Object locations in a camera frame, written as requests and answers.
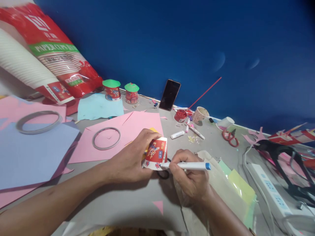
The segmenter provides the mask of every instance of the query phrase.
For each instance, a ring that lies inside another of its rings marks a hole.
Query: red stick
[[[203,95],[205,95],[221,78],[222,78],[222,77],[220,77],[213,85],[211,85],[211,87],[208,88],[207,91],[205,91],[205,92],[203,93]],[[198,100],[201,99],[203,95],[201,95],[200,98],[198,98],[188,109],[190,109],[193,105],[195,105],[195,103],[198,102]]]

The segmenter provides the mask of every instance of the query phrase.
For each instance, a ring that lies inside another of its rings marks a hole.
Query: scissors
[[[232,147],[238,147],[239,146],[239,141],[237,140],[237,138],[235,138],[235,131],[236,129],[234,129],[232,132],[229,132],[229,131],[222,131],[222,137],[224,138],[224,140],[226,141],[229,141],[229,144],[232,146]],[[236,145],[235,144],[232,144],[231,141],[235,139],[236,141]]]

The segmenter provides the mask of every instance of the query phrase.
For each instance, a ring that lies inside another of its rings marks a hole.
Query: phone screen
[[[163,93],[159,108],[162,108],[165,110],[171,110],[175,102],[175,99],[177,97],[179,88],[180,88],[179,82],[168,80],[166,82],[166,86],[164,89],[164,93]]]

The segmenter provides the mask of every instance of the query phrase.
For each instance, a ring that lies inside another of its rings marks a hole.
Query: power strip
[[[285,222],[285,225],[282,222],[282,219],[288,215],[292,215],[291,210],[276,190],[275,186],[272,184],[264,170],[260,165],[256,164],[247,164],[248,169],[251,172],[251,175],[257,181],[263,193],[265,194],[267,201],[271,208],[271,213],[276,219],[278,225],[284,232],[288,232],[292,235],[302,235],[298,230],[296,230],[292,224]]]

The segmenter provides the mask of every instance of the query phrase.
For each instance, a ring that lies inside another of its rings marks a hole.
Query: gray paper ring
[[[107,130],[107,129],[113,129],[113,130],[116,130],[116,131],[118,132],[119,138],[118,138],[117,142],[114,143],[113,145],[111,145],[110,147],[98,147],[98,146],[96,146],[96,144],[95,144],[95,138],[96,138],[96,136],[97,136],[100,132],[102,132],[102,131],[104,131],[104,130]],[[119,131],[117,128],[115,128],[115,127],[106,127],[106,128],[104,128],[104,129],[100,129],[100,130],[97,131],[96,134],[94,134],[94,136],[93,136],[93,139],[92,139],[93,147],[96,148],[96,149],[98,149],[98,150],[101,150],[101,151],[109,150],[109,149],[115,147],[115,146],[119,143],[120,136],[121,136],[120,131]]]
[[[51,125],[42,128],[42,129],[37,129],[37,130],[30,130],[30,131],[26,131],[23,130],[23,125],[28,122],[29,120],[38,117],[38,116],[42,116],[42,115],[57,115],[58,119]],[[39,112],[34,112],[32,114],[29,114],[27,116],[24,116],[23,118],[21,118],[17,123],[16,123],[16,129],[23,134],[40,134],[40,133],[45,133],[53,128],[55,128],[57,125],[59,125],[62,121],[62,116],[56,112],[56,111],[39,111]]]

